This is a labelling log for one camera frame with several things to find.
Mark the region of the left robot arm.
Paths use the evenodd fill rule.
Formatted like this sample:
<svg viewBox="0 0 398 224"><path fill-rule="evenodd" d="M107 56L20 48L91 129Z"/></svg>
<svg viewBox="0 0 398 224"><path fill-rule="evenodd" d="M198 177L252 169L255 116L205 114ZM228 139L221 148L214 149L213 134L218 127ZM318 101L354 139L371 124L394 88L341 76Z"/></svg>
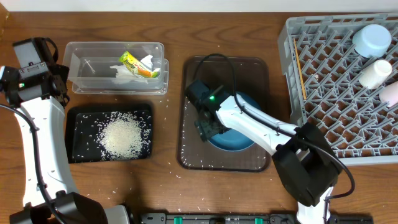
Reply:
<svg viewBox="0 0 398 224"><path fill-rule="evenodd" d="M70 172L63 120L68 101L66 66L46 62L1 67L1 91L22 134L25 160L23 209L10 223L129 223L123 205L103 206L79 194Z"/></svg>

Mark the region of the light blue bowl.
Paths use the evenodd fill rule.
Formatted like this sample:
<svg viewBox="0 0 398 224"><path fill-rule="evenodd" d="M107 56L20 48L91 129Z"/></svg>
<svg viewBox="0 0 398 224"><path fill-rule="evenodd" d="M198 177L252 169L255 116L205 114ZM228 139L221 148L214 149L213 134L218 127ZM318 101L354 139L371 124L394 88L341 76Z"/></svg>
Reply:
<svg viewBox="0 0 398 224"><path fill-rule="evenodd" d="M354 49L365 58L382 57L392 42L391 33L383 26L371 24L353 36Z"/></svg>

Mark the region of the white tissue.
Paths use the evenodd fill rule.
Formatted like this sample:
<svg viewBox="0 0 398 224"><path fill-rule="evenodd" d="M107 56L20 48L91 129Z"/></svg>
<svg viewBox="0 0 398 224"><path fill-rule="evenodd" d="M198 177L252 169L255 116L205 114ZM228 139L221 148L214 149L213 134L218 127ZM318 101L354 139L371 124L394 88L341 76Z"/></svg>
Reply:
<svg viewBox="0 0 398 224"><path fill-rule="evenodd" d="M160 68L155 68L152 63L152 55L147 55L144 58L142 58L141 61L147 68L150 70L154 71ZM142 83L147 83L149 80L153 80L155 78L144 78L143 76L140 75L135 75L131 73L124 64L122 65L112 65L110 66L112 69L116 69L116 79L118 80L119 83L124 83L124 82L142 82Z"/></svg>

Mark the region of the pink cup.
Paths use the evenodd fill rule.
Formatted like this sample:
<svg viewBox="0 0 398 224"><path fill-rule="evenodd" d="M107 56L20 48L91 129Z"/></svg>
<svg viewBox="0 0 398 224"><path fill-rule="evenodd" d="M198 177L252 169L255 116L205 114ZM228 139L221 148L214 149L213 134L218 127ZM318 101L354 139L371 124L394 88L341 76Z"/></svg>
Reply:
<svg viewBox="0 0 398 224"><path fill-rule="evenodd" d="M394 106L398 102L398 82L391 83L382 89L379 94L382 103L386 103L388 108Z"/></svg>

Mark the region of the white paper cup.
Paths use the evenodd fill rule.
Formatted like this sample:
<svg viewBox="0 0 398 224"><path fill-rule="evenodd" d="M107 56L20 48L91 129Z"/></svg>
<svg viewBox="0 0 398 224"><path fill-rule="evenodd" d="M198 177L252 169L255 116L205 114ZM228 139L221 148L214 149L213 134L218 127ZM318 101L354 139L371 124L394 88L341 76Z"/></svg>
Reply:
<svg viewBox="0 0 398 224"><path fill-rule="evenodd" d="M377 60L362 70L359 83L370 90L379 88L392 73L392 65L387 60Z"/></svg>

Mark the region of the yellow green snack wrapper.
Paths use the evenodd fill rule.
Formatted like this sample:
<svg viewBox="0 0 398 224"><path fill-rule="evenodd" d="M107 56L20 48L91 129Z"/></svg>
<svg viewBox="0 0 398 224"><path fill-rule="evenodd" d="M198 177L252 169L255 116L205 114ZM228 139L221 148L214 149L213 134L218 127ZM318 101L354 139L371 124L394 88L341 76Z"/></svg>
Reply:
<svg viewBox="0 0 398 224"><path fill-rule="evenodd" d="M160 70L150 70L141 61L131 55L128 51L120 56L119 61L126 66L126 68L135 75L143 76L144 78L156 78L160 75Z"/></svg>

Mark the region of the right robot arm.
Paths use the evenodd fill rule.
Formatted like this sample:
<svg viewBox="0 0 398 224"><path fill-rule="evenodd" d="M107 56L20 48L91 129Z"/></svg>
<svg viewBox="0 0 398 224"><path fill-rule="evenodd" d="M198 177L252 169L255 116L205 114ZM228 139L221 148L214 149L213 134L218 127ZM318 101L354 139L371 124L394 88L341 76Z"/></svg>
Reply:
<svg viewBox="0 0 398 224"><path fill-rule="evenodd" d="M297 221L330 221L332 191L346 167L316 126L279 121L242 95L225 90L200 90L185 96L200 115L195 124L202 140L230 129L250 139L271 156L282 185L298 202Z"/></svg>

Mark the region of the wooden chopstick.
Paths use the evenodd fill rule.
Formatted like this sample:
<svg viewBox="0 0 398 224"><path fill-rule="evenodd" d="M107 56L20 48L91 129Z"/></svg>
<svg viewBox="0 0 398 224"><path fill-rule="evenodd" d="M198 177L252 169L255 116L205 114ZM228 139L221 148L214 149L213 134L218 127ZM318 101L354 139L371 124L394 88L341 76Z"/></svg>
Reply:
<svg viewBox="0 0 398 224"><path fill-rule="evenodd" d="M298 54L298 50L297 50L297 43L294 38L293 38L293 42L294 42L295 58L296 58L296 63L297 63L297 67L298 67L298 74L299 74L300 84L301 84L301 89L302 89L302 95L303 95L303 99L307 100L307 94L305 91L305 85L304 85L303 76L302 76L300 59L299 59L299 54Z"/></svg>

